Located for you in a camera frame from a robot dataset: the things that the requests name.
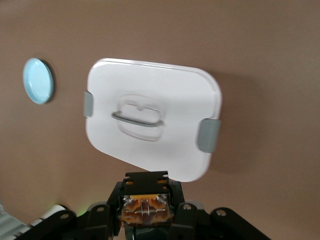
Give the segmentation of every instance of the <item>small round plate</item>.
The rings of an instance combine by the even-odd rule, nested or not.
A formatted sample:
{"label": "small round plate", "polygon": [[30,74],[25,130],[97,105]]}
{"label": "small round plate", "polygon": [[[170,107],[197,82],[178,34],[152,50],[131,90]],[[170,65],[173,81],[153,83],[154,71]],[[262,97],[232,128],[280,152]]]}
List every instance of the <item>small round plate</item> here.
{"label": "small round plate", "polygon": [[36,104],[45,104],[54,93],[54,79],[49,67],[37,58],[24,65],[23,84],[29,98]]}

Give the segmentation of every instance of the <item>light blue plate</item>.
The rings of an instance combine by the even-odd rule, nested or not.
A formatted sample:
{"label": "light blue plate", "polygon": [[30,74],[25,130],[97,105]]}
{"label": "light blue plate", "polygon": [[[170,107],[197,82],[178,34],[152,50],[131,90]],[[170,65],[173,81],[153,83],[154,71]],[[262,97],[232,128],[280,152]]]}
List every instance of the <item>light blue plate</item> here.
{"label": "light blue plate", "polygon": [[54,93],[54,79],[49,67],[37,58],[24,65],[23,84],[29,98],[36,104],[45,104]]}

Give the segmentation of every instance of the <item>white container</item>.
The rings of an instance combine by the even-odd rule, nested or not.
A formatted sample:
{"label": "white container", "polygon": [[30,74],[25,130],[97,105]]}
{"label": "white container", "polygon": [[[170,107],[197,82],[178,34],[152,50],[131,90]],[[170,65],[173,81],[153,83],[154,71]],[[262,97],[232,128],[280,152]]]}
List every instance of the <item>white container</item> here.
{"label": "white container", "polygon": [[208,169],[221,103],[217,82],[201,69],[105,58],[88,76],[86,134],[105,154],[190,182]]}

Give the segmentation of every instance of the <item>screw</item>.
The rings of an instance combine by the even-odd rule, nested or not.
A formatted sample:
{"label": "screw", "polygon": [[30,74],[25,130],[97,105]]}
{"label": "screw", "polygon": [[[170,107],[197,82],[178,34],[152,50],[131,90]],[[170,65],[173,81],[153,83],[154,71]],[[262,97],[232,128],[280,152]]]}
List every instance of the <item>screw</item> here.
{"label": "screw", "polygon": [[67,219],[68,217],[69,217],[69,214],[65,213],[65,214],[60,216],[60,219]]}
{"label": "screw", "polygon": [[184,210],[191,210],[192,206],[190,204],[185,204],[185,205],[183,205],[183,209]]}
{"label": "screw", "polygon": [[222,210],[222,209],[218,209],[218,210],[216,211],[216,214],[217,214],[218,216],[220,216],[220,217],[224,217],[225,215],[227,215],[227,213],[226,213],[224,210]]}
{"label": "screw", "polygon": [[104,208],[103,206],[98,207],[98,208],[96,209],[97,212],[103,212],[103,210],[105,210],[105,208]]}

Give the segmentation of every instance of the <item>gray handle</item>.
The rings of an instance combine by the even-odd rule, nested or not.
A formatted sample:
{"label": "gray handle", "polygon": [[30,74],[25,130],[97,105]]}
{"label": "gray handle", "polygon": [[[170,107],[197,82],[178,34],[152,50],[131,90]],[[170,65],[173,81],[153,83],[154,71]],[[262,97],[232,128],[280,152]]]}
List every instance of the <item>gray handle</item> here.
{"label": "gray handle", "polygon": [[128,124],[134,124],[134,125],[138,125],[138,126],[142,126],[142,127],[147,127],[147,128],[156,128],[159,127],[163,124],[163,122],[161,120],[157,121],[157,122],[149,122],[149,121],[142,121],[139,119],[135,119],[132,117],[128,117],[128,116],[123,116],[121,111],[115,111],[112,113],[111,115],[114,119],[117,119],[119,121],[128,123]]}

